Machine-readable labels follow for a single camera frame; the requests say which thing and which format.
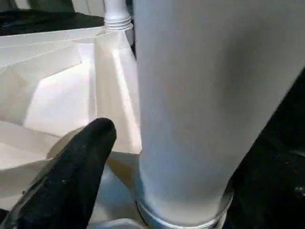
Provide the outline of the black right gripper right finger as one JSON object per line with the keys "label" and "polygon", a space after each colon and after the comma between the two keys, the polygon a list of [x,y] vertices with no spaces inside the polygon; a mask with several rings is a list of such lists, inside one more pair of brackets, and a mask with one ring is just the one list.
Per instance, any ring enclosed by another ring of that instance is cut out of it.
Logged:
{"label": "black right gripper right finger", "polygon": [[229,229],[303,229],[305,154],[255,144],[232,177]]}

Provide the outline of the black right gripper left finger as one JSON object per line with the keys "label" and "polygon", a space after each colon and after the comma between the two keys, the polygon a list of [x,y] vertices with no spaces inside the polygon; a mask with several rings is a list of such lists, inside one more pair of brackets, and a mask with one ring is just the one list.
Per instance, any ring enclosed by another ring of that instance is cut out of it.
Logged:
{"label": "black right gripper left finger", "polygon": [[38,173],[0,227],[87,228],[116,138],[116,128],[108,118],[85,126]]}

